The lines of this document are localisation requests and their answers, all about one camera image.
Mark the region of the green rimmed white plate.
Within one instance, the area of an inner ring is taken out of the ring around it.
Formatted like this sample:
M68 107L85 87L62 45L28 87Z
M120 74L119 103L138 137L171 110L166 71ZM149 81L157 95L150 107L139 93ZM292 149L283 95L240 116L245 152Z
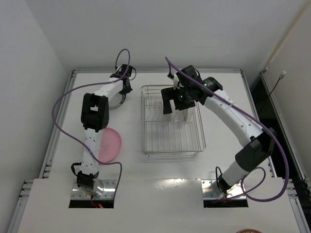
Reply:
M124 104L126 100L125 94L117 93L114 97L109 99L109 110L110 109L116 109L120 107L122 104Z

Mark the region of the pink plastic plate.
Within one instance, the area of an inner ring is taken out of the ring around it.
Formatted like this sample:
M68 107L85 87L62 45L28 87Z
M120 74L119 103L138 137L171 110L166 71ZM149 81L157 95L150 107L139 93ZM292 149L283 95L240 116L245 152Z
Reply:
M112 128L106 128L101 138L98 159L103 163L113 161L120 154L121 146L120 134Z

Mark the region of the white deep bowl plate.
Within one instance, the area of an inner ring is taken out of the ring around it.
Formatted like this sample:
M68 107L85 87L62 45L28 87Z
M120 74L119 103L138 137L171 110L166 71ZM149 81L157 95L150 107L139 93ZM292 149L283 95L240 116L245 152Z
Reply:
M168 122L172 122L176 114L176 110L172 107L172 112L170 114L164 115L164 120Z

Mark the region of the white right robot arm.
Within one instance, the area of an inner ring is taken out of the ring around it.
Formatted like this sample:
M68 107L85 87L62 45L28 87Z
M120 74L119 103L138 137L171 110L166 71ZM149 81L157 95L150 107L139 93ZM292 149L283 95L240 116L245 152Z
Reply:
M132 91L117 114L125 180L206 179L224 165L214 186L226 193L266 160L274 133L237 111L215 78L202 79L193 67L176 75L140 72L129 78Z

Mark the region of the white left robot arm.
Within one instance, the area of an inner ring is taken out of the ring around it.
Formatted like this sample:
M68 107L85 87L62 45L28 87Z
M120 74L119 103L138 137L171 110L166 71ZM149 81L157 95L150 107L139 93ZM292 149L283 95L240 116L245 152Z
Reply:
M109 101L117 94L126 95L132 91L130 77L132 66L123 64L109 76L108 83L83 97L81 122L85 130L86 149L83 153L77 185L87 191L94 191L99 175L99 151L102 135L109 122Z

